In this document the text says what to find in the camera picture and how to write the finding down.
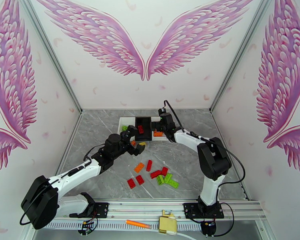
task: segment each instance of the marble surface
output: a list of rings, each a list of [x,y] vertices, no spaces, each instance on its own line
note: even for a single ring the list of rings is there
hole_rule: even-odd
[[[182,125],[190,131],[204,137],[219,136],[208,110],[176,110]],[[95,145],[102,144],[106,138],[116,133],[120,117],[157,116],[157,110],[85,110],[77,134],[75,135],[69,155],[64,163],[63,172],[82,163],[83,156]],[[134,168],[142,162],[152,160],[152,172],[163,166],[173,174],[173,180],[179,182],[174,189],[164,184],[159,186],[145,168],[140,172],[145,180],[141,186],[130,189],[127,180],[135,178]],[[238,177],[233,169],[225,181],[235,181]],[[202,191],[203,173],[198,155],[191,149],[171,142],[147,142],[146,149],[139,156],[126,153],[114,161],[114,165],[101,175],[91,178],[75,187],[67,195],[89,193],[93,198],[189,198],[197,199]],[[239,184],[221,187],[220,198],[245,198]]]

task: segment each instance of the orange marker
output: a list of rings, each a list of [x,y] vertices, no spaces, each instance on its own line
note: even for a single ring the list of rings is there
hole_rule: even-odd
[[[126,224],[133,225],[133,226],[139,226],[139,227],[143,227],[143,228],[147,228],[147,229],[152,228],[152,226],[150,226],[150,225],[143,224],[141,222],[134,222],[134,221],[131,221],[131,220],[126,220]]]

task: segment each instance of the angel wing mural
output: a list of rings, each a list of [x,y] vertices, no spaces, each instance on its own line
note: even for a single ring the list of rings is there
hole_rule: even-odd
[[[300,171],[300,125],[284,130],[300,101],[300,17],[292,0],[275,0],[261,53],[258,120],[268,127],[264,142],[279,146]]]
[[[36,117],[34,70],[28,31],[17,0],[5,0],[0,11],[0,113],[11,131],[0,128],[0,169],[11,150],[31,143],[27,127]]]
[[[146,65],[120,22],[97,9],[69,0],[37,0],[52,22],[107,67],[141,80],[155,73],[168,75],[190,62],[242,19],[252,0],[219,0],[175,18],[162,34]]]

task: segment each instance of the yellow connector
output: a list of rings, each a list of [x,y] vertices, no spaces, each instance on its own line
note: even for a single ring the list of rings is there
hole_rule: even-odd
[[[169,235],[177,234],[177,220],[174,214],[167,215],[164,210],[162,211],[162,216],[159,218],[159,232]]]

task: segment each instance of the pink angel wing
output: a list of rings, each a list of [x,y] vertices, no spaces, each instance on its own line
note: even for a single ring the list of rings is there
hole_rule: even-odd
[[[288,125],[300,101],[300,18],[291,0],[275,0],[261,61],[256,108],[268,126],[267,142]]]
[[[28,31],[19,17],[17,0],[5,0],[0,11],[0,113],[7,126],[24,141],[35,122],[36,99]]]
[[[272,141],[268,148],[279,146],[288,155],[288,164],[300,171],[300,125],[282,132],[277,139]]]
[[[185,12],[172,21],[147,61],[147,80],[168,75],[227,33],[242,19],[252,0],[220,0]]]
[[[27,149],[27,146],[21,141],[15,138],[15,136],[0,128],[0,170],[4,165],[7,167],[8,156],[10,155],[11,150],[21,147]]]
[[[144,80],[144,61],[124,27],[111,15],[69,0],[37,0],[53,23],[86,52],[123,75]]]

